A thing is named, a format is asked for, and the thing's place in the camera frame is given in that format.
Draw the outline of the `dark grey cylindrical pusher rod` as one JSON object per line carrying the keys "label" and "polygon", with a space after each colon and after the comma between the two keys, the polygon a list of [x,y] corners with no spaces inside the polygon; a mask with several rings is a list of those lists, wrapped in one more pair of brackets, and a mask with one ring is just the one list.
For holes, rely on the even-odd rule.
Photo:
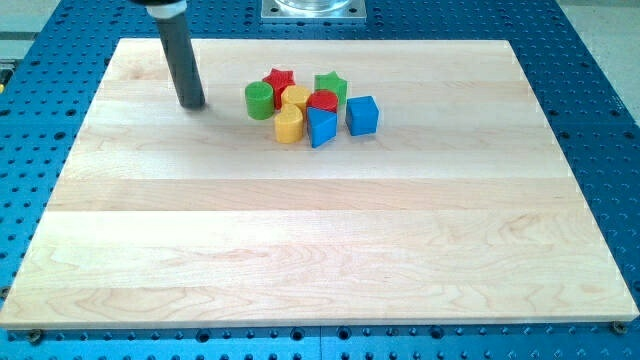
{"label": "dark grey cylindrical pusher rod", "polygon": [[201,109],[205,96],[186,16],[158,18],[156,26],[179,104],[186,109]]}

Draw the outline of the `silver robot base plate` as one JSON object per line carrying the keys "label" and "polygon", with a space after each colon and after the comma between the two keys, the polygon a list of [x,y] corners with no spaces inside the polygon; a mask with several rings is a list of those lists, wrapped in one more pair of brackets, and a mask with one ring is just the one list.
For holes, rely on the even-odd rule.
{"label": "silver robot base plate", "polygon": [[365,21],[365,0],[261,0],[263,21]]}

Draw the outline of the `white and black rod mount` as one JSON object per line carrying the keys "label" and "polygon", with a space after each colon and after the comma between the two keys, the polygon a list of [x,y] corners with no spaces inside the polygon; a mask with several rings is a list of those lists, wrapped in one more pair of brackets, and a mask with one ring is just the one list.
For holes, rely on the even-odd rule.
{"label": "white and black rod mount", "polygon": [[186,0],[131,0],[143,6],[155,19],[167,20],[183,14],[187,9]]}

